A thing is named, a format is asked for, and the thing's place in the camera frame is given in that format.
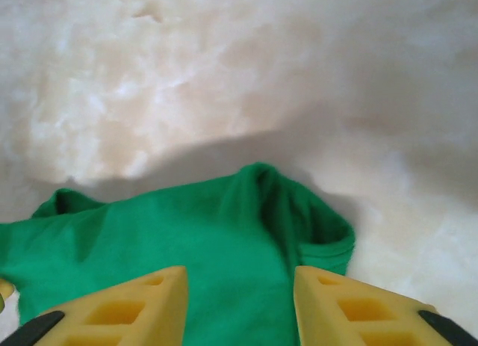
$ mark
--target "white fluffy rug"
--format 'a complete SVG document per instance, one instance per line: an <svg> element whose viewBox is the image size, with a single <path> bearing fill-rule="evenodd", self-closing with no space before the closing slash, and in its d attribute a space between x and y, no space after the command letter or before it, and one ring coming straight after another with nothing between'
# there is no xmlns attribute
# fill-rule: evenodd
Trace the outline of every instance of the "white fluffy rug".
<svg viewBox="0 0 478 346"><path fill-rule="evenodd" d="M0 0L0 38L1 222L269 161L478 336L478 0Z"/></svg>

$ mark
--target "green shirt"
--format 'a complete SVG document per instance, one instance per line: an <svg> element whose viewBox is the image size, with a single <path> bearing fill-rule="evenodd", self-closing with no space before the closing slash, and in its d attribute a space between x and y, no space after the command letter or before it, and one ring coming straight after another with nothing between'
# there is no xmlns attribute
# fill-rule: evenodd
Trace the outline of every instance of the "green shirt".
<svg viewBox="0 0 478 346"><path fill-rule="evenodd" d="M185 265L185 346L298 345L294 268L345 274L355 235L273 167L100 203L60 189L31 219L0 224L0 277L24 324L59 303Z"/></svg>

